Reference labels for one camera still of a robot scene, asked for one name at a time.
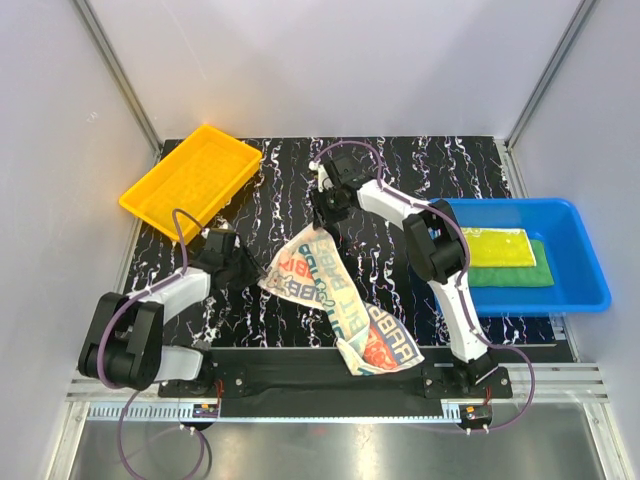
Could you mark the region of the white red printed towel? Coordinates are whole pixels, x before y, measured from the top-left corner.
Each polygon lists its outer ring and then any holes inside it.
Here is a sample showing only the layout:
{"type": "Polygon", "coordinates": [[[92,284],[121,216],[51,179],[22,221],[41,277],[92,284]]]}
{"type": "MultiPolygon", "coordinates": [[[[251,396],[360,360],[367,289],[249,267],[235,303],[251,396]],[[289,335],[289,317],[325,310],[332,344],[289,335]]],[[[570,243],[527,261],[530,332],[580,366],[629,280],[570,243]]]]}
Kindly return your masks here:
{"type": "Polygon", "coordinates": [[[424,361],[404,324],[365,302],[332,236],[306,226],[271,261],[259,286],[281,299],[322,310],[354,376],[397,373],[424,361]]]}

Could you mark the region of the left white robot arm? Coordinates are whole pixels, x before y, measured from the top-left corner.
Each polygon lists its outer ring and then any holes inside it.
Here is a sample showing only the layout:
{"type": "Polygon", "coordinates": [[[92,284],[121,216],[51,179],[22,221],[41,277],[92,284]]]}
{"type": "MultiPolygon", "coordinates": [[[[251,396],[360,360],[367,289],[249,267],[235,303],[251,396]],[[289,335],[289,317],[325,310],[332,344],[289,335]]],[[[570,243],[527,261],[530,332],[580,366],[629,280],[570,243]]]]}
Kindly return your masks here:
{"type": "Polygon", "coordinates": [[[143,290],[101,296],[77,369],[108,388],[144,391],[181,381],[196,396],[215,386],[216,372],[197,349],[164,343],[164,326],[217,290],[243,290],[265,276],[239,235],[211,229],[198,255],[143,290]]]}

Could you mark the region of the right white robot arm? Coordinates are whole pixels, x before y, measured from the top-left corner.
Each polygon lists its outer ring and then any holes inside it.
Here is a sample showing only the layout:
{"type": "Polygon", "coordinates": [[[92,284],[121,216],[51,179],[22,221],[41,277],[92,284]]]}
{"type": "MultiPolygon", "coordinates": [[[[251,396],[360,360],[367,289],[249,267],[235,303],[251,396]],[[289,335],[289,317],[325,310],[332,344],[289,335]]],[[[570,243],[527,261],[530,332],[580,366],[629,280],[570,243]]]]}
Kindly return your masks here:
{"type": "Polygon", "coordinates": [[[404,194],[364,173],[346,156],[312,161],[309,170],[317,182],[310,194],[316,227],[333,225],[359,209],[401,230],[409,265],[430,286],[444,317],[455,387],[466,396],[480,394],[498,364],[471,298],[470,251],[451,205],[404,194]]]}

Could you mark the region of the green microfibre towel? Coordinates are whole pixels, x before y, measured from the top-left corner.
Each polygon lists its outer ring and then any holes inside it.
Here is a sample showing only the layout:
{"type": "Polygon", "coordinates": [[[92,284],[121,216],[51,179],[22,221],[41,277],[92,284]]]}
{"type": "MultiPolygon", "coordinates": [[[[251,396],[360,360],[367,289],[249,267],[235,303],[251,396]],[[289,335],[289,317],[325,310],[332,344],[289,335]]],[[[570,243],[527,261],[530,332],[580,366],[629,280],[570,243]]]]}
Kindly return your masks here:
{"type": "Polygon", "coordinates": [[[543,288],[555,285],[544,243],[531,240],[536,265],[532,267],[471,267],[471,287],[543,288]]]}

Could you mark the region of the yellow patterned towel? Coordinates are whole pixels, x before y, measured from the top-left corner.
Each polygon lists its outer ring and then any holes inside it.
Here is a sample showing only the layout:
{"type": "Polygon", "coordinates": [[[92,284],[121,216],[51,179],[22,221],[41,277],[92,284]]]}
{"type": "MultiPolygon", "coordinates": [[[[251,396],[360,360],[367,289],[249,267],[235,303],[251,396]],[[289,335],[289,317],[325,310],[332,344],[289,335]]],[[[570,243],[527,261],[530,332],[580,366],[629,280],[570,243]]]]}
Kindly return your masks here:
{"type": "Polygon", "coordinates": [[[463,227],[475,268],[535,267],[536,259],[524,229],[463,227]]]}

